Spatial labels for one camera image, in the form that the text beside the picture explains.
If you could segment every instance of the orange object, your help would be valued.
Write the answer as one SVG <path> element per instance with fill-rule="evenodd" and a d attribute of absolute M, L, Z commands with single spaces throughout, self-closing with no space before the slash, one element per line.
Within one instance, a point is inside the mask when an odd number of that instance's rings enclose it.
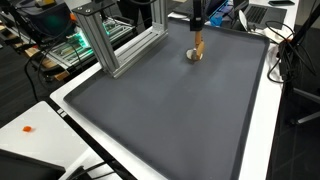
<path fill-rule="evenodd" d="M 196 61 L 201 60 L 202 53 L 204 51 L 204 42 L 202 40 L 201 31 L 196 31 L 195 34 L 195 48 L 196 48 Z"/>
<path fill-rule="evenodd" d="M 24 131 L 24 132 L 30 132 L 31 130 L 32 130 L 32 128 L 30 126 L 25 126 L 22 129 L 22 131 Z"/>
<path fill-rule="evenodd" d="M 72 20 L 72 21 L 76 21 L 77 19 L 76 19 L 76 16 L 73 14 L 73 13 L 70 13 L 70 19 Z"/>

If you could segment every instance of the gray mat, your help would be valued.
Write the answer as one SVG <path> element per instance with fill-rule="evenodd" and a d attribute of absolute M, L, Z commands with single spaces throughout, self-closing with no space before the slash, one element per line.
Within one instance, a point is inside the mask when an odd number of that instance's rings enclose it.
<path fill-rule="evenodd" d="M 267 39 L 205 27 L 169 36 L 119 79 L 98 72 L 65 97 L 77 111 L 168 179 L 237 179 Z"/>

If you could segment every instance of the laptop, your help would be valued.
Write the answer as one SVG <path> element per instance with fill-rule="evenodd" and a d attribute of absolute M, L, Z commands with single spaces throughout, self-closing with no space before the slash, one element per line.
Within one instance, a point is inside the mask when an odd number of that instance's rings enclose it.
<path fill-rule="evenodd" d="M 210 17 L 219 9 L 227 5 L 228 0 L 206 0 L 205 2 L 205 15 Z M 191 17 L 193 14 L 193 0 L 187 0 L 172 10 L 173 12 L 181 15 Z"/>
<path fill-rule="evenodd" d="M 61 166 L 0 149 L 0 179 L 57 180 L 65 172 Z"/>
<path fill-rule="evenodd" d="M 287 14 L 286 9 L 250 4 L 248 0 L 233 0 L 235 9 L 237 9 L 239 5 L 242 6 L 244 4 L 248 5 L 244 10 L 248 25 L 254 25 L 258 29 L 265 29 L 267 27 L 265 25 L 266 21 L 278 21 L 283 23 Z M 282 24 L 279 23 L 270 23 L 270 26 L 276 29 L 282 29 Z"/>

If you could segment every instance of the computer monitor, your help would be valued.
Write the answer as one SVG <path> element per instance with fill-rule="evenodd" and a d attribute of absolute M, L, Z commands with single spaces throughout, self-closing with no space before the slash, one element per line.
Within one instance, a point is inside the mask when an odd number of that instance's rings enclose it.
<path fill-rule="evenodd" d="M 64 173 L 61 166 L 0 149 L 0 179 L 57 180 Z"/>

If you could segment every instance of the desk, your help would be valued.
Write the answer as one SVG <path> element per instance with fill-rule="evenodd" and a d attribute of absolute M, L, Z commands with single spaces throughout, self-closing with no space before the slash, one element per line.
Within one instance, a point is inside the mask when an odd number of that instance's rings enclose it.
<path fill-rule="evenodd" d="M 23 132 L 22 128 L 26 125 L 34 130 Z M 103 162 L 45 102 L 39 102 L 1 128 L 0 137 L 0 149 L 64 167 L 66 173 L 61 180 L 81 165 L 86 169 Z M 89 172 L 89 175 L 97 177 L 112 171 L 108 165 L 104 165 Z M 104 179 L 121 178 L 112 174 Z"/>
<path fill-rule="evenodd" d="M 251 3 L 267 5 L 267 1 L 265 0 L 255 0 Z M 295 3 L 295 6 L 288 7 L 287 16 L 285 18 L 285 23 L 292 28 L 297 13 L 298 0 L 295 0 Z M 269 68 L 273 66 L 276 61 L 276 52 L 276 46 L 271 46 L 264 63 L 243 156 L 239 177 L 241 180 L 262 180 L 266 177 L 282 90 L 282 87 L 279 84 L 270 82 L 266 77 Z M 65 95 L 99 70 L 101 70 L 101 67 L 97 63 L 52 93 L 50 96 L 51 99 L 94 137 L 101 146 L 103 146 L 137 179 L 165 179 L 162 175 L 146 165 L 63 101 Z"/>

